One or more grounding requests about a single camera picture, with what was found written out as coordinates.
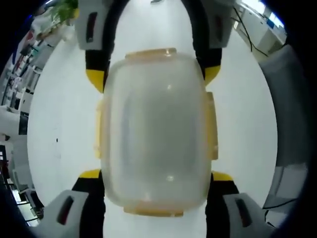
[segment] potted plant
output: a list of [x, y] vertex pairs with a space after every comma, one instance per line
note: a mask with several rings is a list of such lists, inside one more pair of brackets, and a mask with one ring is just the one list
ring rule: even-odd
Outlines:
[[78, 0], [60, 0], [52, 9], [52, 21], [70, 25], [70, 21], [78, 14]]

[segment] gray panel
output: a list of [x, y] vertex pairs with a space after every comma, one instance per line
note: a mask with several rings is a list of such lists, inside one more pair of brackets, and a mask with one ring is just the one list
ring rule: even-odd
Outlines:
[[[104, 33], [105, 20], [109, 11], [112, 0], [79, 0], [79, 17], [75, 21], [75, 29], [77, 33], [79, 47], [82, 50], [101, 50], [102, 39]], [[94, 26], [93, 41], [86, 41], [86, 32], [89, 15], [93, 12], [97, 13]]]
[[[226, 195], [223, 197], [228, 208], [230, 220], [230, 238], [268, 238], [274, 231], [264, 220], [264, 211], [246, 193]], [[251, 223], [243, 227], [237, 200], [243, 200]]]
[[[31, 231], [39, 238], [78, 238], [81, 214], [88, 193], [66, 190], [44, 209], [44, 218]], [[65, 225], [58, 222], [61, 209], [71, 198], [71, 204]]]
[[276, 166], [309, 161], [312, 143], [309, 132], [310, 99], [307, 80], [291, 46], [275, 52], [260, 67], [269, 86], [277, 122]]
[[227, 46], [232, 30], [231, 15], [235, 0], [201, 0], [209, 22], [209, 47]]

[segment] transparent plastic container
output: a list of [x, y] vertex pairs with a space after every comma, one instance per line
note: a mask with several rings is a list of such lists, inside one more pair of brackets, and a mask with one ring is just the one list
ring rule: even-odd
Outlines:
[[106, 196], [129, 213], [177, 216], [201, 205], [216, 128], [196, 59], [161, 49], [114, 64], [101, 109]]

